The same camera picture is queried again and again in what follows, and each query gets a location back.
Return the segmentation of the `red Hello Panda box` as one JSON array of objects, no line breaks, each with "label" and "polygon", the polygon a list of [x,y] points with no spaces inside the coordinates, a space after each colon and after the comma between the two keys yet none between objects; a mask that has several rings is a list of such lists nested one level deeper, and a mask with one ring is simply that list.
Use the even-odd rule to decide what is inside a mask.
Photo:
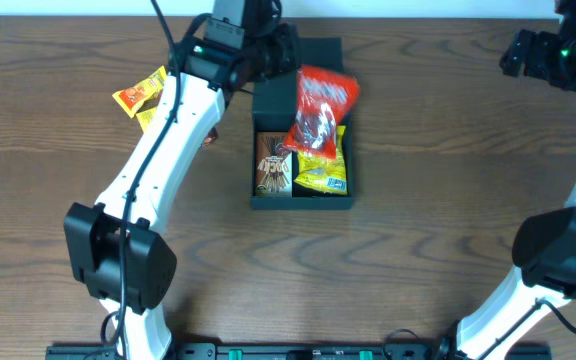
[{"label": "red Hello Panda box", "polygon": [[202,146],[208,146],[214,143],[218,139],[218,132],[216,128],[212,128],[208,134],[205,136]]}]

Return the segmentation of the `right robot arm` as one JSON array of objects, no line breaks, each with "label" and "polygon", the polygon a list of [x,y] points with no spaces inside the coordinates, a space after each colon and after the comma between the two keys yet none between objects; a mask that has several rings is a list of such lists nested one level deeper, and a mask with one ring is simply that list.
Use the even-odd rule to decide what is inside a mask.
[{"label": "right robot arm", "polygon": [[[521,75],[576,93],[576,0],[555,4],[557,32],[519,31],[500,59],[506,76]],[[561,307],[576,300],[576,182],[560,210],[526,219],[515,236],[512,268],[434,352],[437,359],[506,359],[515,344],[552,314],[571,333]]]}]

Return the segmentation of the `yellow snack bag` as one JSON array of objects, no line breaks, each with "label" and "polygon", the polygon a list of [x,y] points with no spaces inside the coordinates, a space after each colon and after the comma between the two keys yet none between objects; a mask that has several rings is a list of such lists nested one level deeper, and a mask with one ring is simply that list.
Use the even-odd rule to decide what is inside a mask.
[{"label": "yellow snack bag", "polygon": [[334,159],[297,153],[299,169],[295,182],[298,185],[321,193],[347,194],[347,170],[342,147],[345,133],[345,125],[337,127],[337,147]]}]

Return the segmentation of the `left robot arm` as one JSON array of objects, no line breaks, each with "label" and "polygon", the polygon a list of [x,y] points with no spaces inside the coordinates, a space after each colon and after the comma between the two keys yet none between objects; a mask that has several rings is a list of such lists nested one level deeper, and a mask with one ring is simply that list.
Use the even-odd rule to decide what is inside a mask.
[{"label": "left robot arm", "polygon": [[70,359],[165,359],[163,299],[177,267],[164,241],[176,193],[206,137],[246,84],[296,70],[299,38],[279,0],[218,1],[169,41],[154,117],[92,206],[74,203],[64,232],[74,278],[107,314],[97,346]]}]

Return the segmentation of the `small yellow snack packet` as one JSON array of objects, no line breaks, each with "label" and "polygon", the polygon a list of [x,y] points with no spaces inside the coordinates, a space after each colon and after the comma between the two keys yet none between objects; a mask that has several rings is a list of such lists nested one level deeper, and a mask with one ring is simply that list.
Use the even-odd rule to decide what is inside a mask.
[{"label": "small yellow snack packet", "polygon": [[135,118],[137,119],[137,122],[139,123],[143,132],[147,131],[148,127],[153,121],[156,112],[157,108],[152,107],[135,114]]}]

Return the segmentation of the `brown Pocky box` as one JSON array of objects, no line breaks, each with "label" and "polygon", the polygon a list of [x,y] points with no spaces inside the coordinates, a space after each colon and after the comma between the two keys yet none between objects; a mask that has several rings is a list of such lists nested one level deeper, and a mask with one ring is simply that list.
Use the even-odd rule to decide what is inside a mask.
[{"label": "brown Pocky box", "polygon": [[293,152],[284,146],[287,132],[258,132],[254,195],[291,197]]}]

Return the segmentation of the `orange yellow candy wrapper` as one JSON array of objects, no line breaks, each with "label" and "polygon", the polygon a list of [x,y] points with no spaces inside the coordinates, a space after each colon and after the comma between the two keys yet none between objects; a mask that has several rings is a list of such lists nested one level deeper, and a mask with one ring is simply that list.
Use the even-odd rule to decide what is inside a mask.
[{"label": "orange yellow candy wrapper", "polygon": [[114,92],[112,98],[130,118],[133,118],[147,101],[161,93],[166,78],[166,67],[161,66],[136,85]]}]

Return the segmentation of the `red candy bag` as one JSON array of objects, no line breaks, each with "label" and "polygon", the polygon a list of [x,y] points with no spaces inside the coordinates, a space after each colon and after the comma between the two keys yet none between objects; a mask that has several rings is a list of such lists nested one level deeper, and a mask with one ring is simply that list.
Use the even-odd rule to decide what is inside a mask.
[{"label": "red candy bag", "polygon": [[294,122],[284,146],[307,156],[334,159],[337,127],[358,100],[355,77],[321,67],[303,65],[296,76]]}]

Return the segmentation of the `black gift box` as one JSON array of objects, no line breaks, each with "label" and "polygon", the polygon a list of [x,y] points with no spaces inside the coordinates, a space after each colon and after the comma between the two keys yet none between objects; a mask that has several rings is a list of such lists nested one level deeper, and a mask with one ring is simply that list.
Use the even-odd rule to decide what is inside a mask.
[{"label": "black gift box", "polygon": [[[307,65],[343,73],[342,39],[339,37],[300,39],[301,61]],[[254,86],[252,102],[253,150],[261,151],[258,135],[262,132],[287,132],[294,121],[297,106],[296,74],[285,73]],[[325,194],[294,184],[289,196],[250,195],[255,210],[349,210],[355,200],[355,169],[352,117],[346,116],[342,124],[346,133],[342,139],[347,170],[345,195]]]}]

